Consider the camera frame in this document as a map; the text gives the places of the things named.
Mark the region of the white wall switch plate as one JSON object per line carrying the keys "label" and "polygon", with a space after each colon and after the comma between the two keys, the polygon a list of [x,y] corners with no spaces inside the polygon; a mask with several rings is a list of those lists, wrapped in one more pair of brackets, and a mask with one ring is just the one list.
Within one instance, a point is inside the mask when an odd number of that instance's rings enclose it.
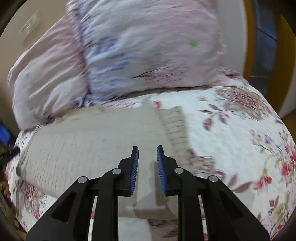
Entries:
{"label": "white wall switch plate", "polygon": [[24,40],[29,34],[39,25],[40,17],[38,11],[36,11],[27,22],[19,30],[19,34]]}

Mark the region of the beige cable knit sweater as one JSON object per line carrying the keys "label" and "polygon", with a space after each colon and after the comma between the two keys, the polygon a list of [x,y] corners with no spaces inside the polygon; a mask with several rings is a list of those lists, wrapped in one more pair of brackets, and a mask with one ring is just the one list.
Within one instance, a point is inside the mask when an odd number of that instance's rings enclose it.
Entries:
{"label": "beige cable knit sweater", "polygon": [[138,108],[93,106],[71,111],[35,129],[21,152],[16,173],[50,196],[60,197],[81,176],[101,177],[139,149],[137,181],[130,198],[119,199],[121,217],[169,220],[175,213],[159,184],[157,147],[183,164],[188,137],[179,106],[157,109],[145,99]]}

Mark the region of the pink lavender floral pillow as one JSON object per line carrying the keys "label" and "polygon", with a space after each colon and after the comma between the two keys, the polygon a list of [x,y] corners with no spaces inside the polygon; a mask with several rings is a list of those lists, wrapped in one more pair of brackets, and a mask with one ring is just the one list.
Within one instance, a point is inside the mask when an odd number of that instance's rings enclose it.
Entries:
{"label": "pink lavender floral pillow", "polygon": [[21,130],[84,100],[158,88],[231,86],[242,70],[243,1],[69,1],[8,73]]}

